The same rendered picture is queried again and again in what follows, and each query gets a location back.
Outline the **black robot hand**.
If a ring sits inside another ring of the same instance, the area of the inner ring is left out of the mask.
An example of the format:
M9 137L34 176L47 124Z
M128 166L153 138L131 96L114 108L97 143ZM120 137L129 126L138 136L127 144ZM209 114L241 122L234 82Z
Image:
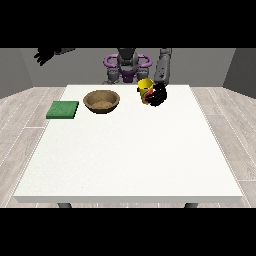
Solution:
M53 49L50 49L50 48L39 48L37 53L34 55L34 58L37 60L37 63L40 66L43 66L54 55L55 55L55 52L54 52Z
M145 97L145 101L151 106L157 107L167 99L166 86L158 83L153 86L153 93Z

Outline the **yellow cup with melon print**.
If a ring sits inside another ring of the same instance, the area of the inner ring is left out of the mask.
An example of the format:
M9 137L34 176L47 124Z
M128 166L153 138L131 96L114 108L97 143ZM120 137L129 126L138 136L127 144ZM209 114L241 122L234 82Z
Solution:
M137 91L140 93L143 104L149 104L146 98L153 93L153 86L154 82L150 78L141 79L138 82Z

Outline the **green square pad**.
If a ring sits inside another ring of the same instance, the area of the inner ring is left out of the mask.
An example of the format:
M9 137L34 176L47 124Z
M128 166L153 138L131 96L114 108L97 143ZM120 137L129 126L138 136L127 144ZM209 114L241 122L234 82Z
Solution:
M53 101L47 114L47 119L73 119L75 117L78 101Z

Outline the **brown wooden bowl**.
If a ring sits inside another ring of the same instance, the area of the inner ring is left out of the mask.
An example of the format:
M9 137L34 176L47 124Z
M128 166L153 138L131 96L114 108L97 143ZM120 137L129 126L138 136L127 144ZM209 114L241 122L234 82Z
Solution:
M84 105L96 114L112 112L119 102L120 96L112 90L91 91L83 99Z

